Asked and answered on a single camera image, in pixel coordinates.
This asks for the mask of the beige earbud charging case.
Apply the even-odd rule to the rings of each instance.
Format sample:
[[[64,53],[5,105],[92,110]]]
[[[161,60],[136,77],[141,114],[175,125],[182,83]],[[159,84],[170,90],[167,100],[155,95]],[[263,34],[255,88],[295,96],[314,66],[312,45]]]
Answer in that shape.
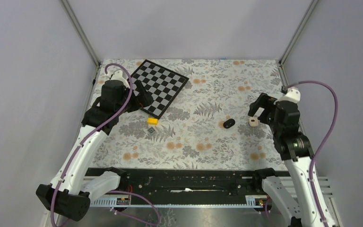
[[[249,118],[249,126],[251,127],[258,127],[259,121],[256,117],[250,117]]]

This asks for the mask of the black earbud case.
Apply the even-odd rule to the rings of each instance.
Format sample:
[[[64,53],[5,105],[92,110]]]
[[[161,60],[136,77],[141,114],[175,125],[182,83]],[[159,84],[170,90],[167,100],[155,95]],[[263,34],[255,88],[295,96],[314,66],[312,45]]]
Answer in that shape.
[[[235,125],[235,123],[236,123],[236,121],[234,119],[230,118],[223,122],[223,127],[225,129],[229,129],[229,128],[233,127]]]

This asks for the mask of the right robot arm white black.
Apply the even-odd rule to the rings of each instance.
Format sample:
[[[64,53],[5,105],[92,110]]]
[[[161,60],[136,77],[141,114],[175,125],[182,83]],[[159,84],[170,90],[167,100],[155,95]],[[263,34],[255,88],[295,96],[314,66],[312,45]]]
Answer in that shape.
[[[288,227],[335,227],[337,223],[326,205],[316,169],[315,155],[309,139],[299,131],[300,112],[297,103],[278,101],[265,93],[250,104],[248,116],[258,117],[273,134],[274,147],[284,162],[296,193],[296,199],[282,185],[273,168],[255,171],[252,188],[256,194],[267,194],[282,214]]]

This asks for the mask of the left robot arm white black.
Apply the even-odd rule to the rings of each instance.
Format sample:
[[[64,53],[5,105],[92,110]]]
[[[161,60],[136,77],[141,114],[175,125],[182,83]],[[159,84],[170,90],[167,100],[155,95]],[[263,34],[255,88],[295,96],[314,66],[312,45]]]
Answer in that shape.
[[[119,116],[152,103],[152,93],[138,80],[130,85],[121,80],[104,83],[101,95],[84,115],[78,139],[65,163],[49,184],[40,184],[36,189],[36,196],[51,212],[52,218],[58,214],[80,221],[90,204],[104,194],[126,192],[128,182],[123,170],[107,168],[89,183],[83,182],[84,177],[97,150],[118,123]]]

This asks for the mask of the black white checkerboard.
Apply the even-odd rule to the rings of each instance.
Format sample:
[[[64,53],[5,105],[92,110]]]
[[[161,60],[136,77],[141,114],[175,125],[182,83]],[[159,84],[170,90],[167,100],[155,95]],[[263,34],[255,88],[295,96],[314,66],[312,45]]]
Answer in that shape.
[[[151,105],[142,111],[160,119],[189,81],[189,78],[149,60],[144,60],[131,74],[133,83],[140,81],[152,95]]]

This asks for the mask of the yellow block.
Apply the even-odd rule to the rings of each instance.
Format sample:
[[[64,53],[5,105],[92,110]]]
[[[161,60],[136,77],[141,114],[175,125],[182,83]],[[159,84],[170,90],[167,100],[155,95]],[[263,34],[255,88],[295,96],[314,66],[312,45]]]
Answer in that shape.
[[[156,118],[148,118],[147,119],[148,125],[158,125],[158,119]]]

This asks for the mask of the small grey square tile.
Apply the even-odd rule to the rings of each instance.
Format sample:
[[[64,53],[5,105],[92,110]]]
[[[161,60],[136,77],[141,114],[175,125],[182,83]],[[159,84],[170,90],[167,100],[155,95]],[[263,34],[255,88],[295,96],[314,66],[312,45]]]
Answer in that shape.
[[[150,128],[148,128],[148,134],[149,135],[151,135],[151,134],[155,134],[156,133],[156,130],[155,130],[155,128],[154,127],[150,127]]]

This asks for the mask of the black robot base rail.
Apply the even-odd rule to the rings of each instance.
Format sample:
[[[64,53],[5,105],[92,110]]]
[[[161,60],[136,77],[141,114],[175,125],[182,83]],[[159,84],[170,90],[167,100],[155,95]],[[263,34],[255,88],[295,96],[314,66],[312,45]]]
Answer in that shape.
[[[275,171],[279,177],[286,171]],[[119,189],[144,201],[152,195],[203,194],[265,197],[253,179],[255,171],[123,169]],[[109,192],[108,195],[121,195]]]

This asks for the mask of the right aluminium frame post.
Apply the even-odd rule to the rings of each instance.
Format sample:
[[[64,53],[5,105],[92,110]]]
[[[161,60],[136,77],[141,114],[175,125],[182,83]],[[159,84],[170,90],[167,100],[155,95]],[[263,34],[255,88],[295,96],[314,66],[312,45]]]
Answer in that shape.
[[[306,9],[304,16],[302,17],[298,27],[296,28],[296,30],[293,34],[293,37],[289,41],[287,48],[285,49],[284,53],[282,54],[282,57],[279,60],[280,65],[285,64],[285,62],[287,61],[291,51],[293,50],[296,43],[298,42],[298,40],[301,36],[301,33],[305,29],[307,23],[309,22],[312,14],[314,13],[317,5],[319,4],[319,2],[320,2],[320,0],[311,0],[310,1],[310,4],[309,4],[308,8]]]

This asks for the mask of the aluminium frame post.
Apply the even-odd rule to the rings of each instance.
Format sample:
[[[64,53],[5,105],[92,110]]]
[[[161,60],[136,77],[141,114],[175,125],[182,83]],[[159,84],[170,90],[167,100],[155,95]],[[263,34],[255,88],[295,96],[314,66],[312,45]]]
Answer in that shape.
[[[314,13],[317,5],[319,4],[319,2],[320,2],[320,0],[311,0],[310,1],[310,4],[309,4],[308,8],[306,9],[304,16],[302,17],[298,27],[296,28],[296,30],[293,34],[293,37],[289,41],[287,48],[285,49],[284,53],[282,54],[282,57],[279,60],[280,65],[285,64],[285,62],[287,61],[291,51],[293,50],[296,43],[298,42],[298,40],[301,36],[301,33],[305,29],[307,23],[309,22],[312,14]]]
[[[73,10],[71,3],[68,0],[59,0],[59,2],[61,3],[66,15],[68,16],[72,26],[74,27],[77,35],[79,36],[93,64],[98,68],[101,65],[101,62],[96,52],[94,51],[93,46],[89,41],[75,11]]]

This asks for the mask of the left aluminium frame post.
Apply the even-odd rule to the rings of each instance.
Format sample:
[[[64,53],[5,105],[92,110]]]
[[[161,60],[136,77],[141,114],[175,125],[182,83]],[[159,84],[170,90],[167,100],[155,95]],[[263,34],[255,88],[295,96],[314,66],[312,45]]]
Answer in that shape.
[[[101,65],[101,62],[96,52],[94,51],[93,46],[89,41],[75,11],[73,10],[71,3],[68,0],[59,0],[59,2],[61,3],[66,15],[68,16],[72,26],[74,27],[77,35],[79,36],[93,64],[98,68]]]

